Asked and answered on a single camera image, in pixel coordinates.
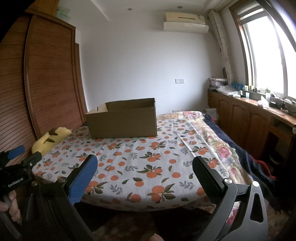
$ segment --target wall socket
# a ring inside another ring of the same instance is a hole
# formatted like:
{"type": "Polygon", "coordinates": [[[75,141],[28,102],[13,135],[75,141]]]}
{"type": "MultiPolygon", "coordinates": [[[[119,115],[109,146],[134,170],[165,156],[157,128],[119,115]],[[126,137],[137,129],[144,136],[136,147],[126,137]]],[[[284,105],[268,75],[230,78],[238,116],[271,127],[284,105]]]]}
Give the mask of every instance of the wall socket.
{"type": "Polygon", "coordinates": [[[185,80],[184,79],[175,79],[176,84],[184,84],[185,80]]]}

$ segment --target wardrobe door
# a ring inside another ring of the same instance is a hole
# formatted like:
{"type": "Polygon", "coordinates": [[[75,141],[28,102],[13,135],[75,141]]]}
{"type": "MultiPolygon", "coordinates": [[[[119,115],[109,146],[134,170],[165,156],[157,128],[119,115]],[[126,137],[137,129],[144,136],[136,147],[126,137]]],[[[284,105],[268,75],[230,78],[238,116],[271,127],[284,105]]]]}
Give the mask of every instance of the wardrobe door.
{"type": "Polygon", "coordinates": [[[38,137],[84,120],[75,73],[75,27],[34,15],[25,49],[25,88],[38,137]]]}
{"type": "Polygon", "coordinates": [[[0,151],[25,146],[25,153],[9,165],[28,157],[37,140],[27,108],[23,78],[30,19],[30,15],[21,15],[0,43],[0,151]]]}

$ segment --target storage box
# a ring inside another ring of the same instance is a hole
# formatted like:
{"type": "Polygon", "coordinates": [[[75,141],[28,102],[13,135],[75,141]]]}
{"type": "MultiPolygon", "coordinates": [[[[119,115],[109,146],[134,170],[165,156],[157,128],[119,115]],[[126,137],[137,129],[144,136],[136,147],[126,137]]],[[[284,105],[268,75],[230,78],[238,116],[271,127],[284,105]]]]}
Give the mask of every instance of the storage box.
{"type": "Polygon", "coordinates": [[[209,80],[212,86],[221,87],[221,86],[226,86],[228,84],[227,79],[209,78],[209,80]]]}
{"type": "Polygon", "coordinates": [[[92,138],[157,135],[154,98],[107,102],[85,116],[92,138]]]}
{"type": "Polygon", "coordinates": [[[181,12],[166,12],[166,22],[183,22],[183,23],[199,23],[205,25],[205,18],[196,14],[181,13],[181,12]]]}

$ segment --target finger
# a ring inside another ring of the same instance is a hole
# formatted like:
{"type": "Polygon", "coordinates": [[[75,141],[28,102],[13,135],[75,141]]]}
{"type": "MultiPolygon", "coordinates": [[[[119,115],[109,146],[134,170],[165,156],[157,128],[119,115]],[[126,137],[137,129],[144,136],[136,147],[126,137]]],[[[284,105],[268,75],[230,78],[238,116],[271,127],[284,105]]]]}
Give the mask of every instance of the finger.
{"type": "Polygon", "coordinates": [[[17,213],[14,216],[11,216],[12,221],[17,222],[20,220],[20,210],[17,210],[17,213]]]}
{"type": "Polygon", "coordinates": [[[13,217],[16,215],[17,211],[18,211],[17,200],[15,199],[11,203],[11,207],[9,209],[9,214],[13,217]]]}
{"type": "Polygon", "coordinates": [[[154,234],[149,241],[164,241],[163,238],[161,236],[159,236],[158,234],[154,234]]]}
{"type": "Polygon", "coordinates": [[[13,200],[15,200],[15,198],[17,197],[17,193],[15,192],[15,190],[13,190],[13,191],[11,191],[11,192],[8,194],[8,196],[9,196],[9,199],[10,199],[11,201],[13,201],[13,200]]]}
{"type": "Polygon", "coordinates": [[[5,202],[0,202],[0,212],[4,213],[8,210],[8,205],[5,202]]]}

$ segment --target cabinet door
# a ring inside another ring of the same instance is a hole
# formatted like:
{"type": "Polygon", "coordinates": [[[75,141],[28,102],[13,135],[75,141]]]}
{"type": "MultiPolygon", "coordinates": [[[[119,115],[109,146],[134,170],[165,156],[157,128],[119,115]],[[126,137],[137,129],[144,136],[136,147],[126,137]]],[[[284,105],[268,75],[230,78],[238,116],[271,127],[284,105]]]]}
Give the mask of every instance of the cabinet door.
{"type": "Polygon", "coordinates": [[[230,123],[230,102],[229,97],[222,97],[218,99],[217,111],[219,114],[219,127],[228,135],[230,123]]]}
{"type": "Polygon", "coordinates": [[[209,108],[217,108],[217,96],[213,92],[208,92],[208,106],[209,108]]]}
{"type": "Polygon", "coordinates": [[[271,117],[265,110],[251,107],[247,114],[247,120],[249,128],[244,148],[259,160],[266,142],[271,117]]]}
{"type": "Polygon", "coordinates": [[[245,134],[247,132],[247,105],[233,102],[230,107],[231,124],[229,137],[241,148],[244,148],[245,134]]]}

